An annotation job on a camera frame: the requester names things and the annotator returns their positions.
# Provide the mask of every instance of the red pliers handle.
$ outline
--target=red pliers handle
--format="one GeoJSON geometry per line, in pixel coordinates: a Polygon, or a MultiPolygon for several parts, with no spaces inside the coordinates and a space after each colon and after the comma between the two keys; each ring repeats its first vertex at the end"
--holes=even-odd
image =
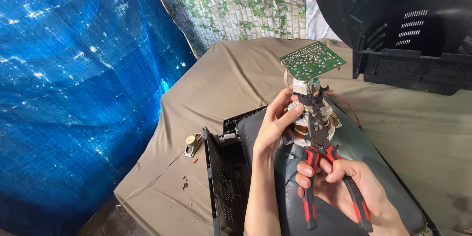
{"type": "Polygon", "coordinates": [[[318,167],[318,161],[320,160],[320,153],[317,148],[306,148],[305,151],[308,153],[307,164],[310,165],[314,172],[313,176],[309,177],[310,187],[305,188],[305,194],[303,196],[303,207],[305,209],[305,220],[308,230],[314,230],[318,226],[316,221],[316,211],[315,211],[315,200],[313,195],[313,186],[315,183],[315,173],[316,168],[318,167]]]}
{"type": "MultiPolygon", "coordinates": [[[[340,160],[341,158],[338,155],[339,146],[330,146],[326,151],[327,158],[333,163],[333,161],[340,160]]],[[[343,182],[347,186],[347,190],[351,195],[353,201],[355,214],[357,216],[357,222],[359,222],[359,227],[367,232],[373,232],[372,223],[370,222],[369,209],[365,204],[364,197],[361,194],[361,191],[357,187],[357,184],[354,182],[351,176],[344,175],[343,182]]]]}

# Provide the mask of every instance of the hand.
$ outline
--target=hand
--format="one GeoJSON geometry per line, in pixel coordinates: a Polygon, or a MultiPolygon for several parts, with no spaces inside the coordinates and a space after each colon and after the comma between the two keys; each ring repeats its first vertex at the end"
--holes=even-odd
{"type": "Polygon", "coordinates": [[[279,146],[280,136],[284,129],[304,111],[303,105],[297,105],[290,111],[285,110],[290,103],[296,100],[298,100],[297,96],[290,94],[284,88],[275,97],[274,101],[267,106],[263,124],[254,143],[253,152],[272,154],[279,146]]]}
{"type": "MultiPolygon", "coordinates": [[[[323,171],[316,175],[314,195],[320,197],[333,207],[339,209],[351,220],[357,222],[353,203],[347,188],[342,181],[344,175],[351,176],[361,191],[367,208],[369,209],[370,221],[374,232],[370,235],[409,235],[404,227],[397,209],[388,200],[385,190],[375,178],[369,167],[360,161],[337,160],[333,165],[323,159],[320,166],[323,171]]],[[[309,174],[313,168],[306,161],[297,165],[298,174],[295,179],[301,187],[298,188],[298,196],[304,196],[304,188],[310,186],[309,174]]]]}

